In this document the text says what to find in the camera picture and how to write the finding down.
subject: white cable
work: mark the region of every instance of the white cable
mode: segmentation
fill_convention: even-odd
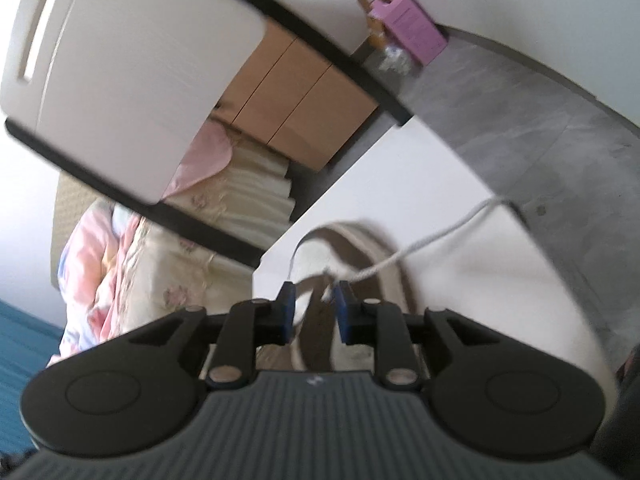
[[[482,210],[487,209],[487,213],[489,213],[496,206],[507,203],[508,201],[509,200],[503,196],[494,196],[492,198],[488,198],[487,200],[483,200],[471,211],[469,211],[464,217],[462,217],[460,220],[450,225],[449,227],[414,242],[408,247],[405,247],[404,249],[399,250],[397,253],[392,254],[386,260],[382,260],[380,263],[377,263],[371,267],[367,267],[367,269],[360,270],[359,272],[352,274],[350,277],[345,278],[345,280],[350,283],[356,283],[361,282],[362,280],[366,280],[371,276],[375,276],[380,272],[380,270],[384,269],[385,267],[393,265],[398,260],[402,260],[410,254],[413,254],[416,251],[419,251],[420,249],[426,247],[427,245],[434,243],[436,240],[440,240],[453,231],[460,229],[463,225],[469,223],[473,218],[475,218],[475,216],[478,215],[478,213],[480,213]]]

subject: gray floor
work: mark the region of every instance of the gray floor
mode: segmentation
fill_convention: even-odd
[[[375,72],[376,63],[374,54],[367,67]],[[640,342],[640,139],[561,84],[460,38],[418,76],[382,79],[496,193],[521,205],[617,367]],[[294,214],[393,123],[372,118],[318,174],[295,168]]]

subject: clear plastic bag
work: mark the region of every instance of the clear plastic bag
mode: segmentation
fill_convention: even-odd
[[[383,60],[379,69],[383,72],[391,70],[400,75],[408,75],[415,66],[414,59],[404,48],[388,44],[383,50]]]

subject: pink bedding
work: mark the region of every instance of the pink bedding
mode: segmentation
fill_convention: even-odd
[[[184,155],[164,198],[222,171],[232,145],[224,127],[206,121]],[[60,354],[49,364],[92,348],[113,336],[117,324],[123,262],[140,216],[133,214],[120,237],[112,228],[113,205],[97,200],[81,217],[60,257],[58,283],[67,324]]]

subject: wooden drawer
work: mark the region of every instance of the wooden drawer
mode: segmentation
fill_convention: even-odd
[[[229,83],[211,115],[232,123],[249,97],[258,88],[295,36],[269,20],[264,38],[246,60],[235,78]]]
[[[330,67],[279,128],[269,146],[320,170],[378,104]]]
[[[234,126],[267,143],[329,62],[302,40],[294,41],[244,105]]]

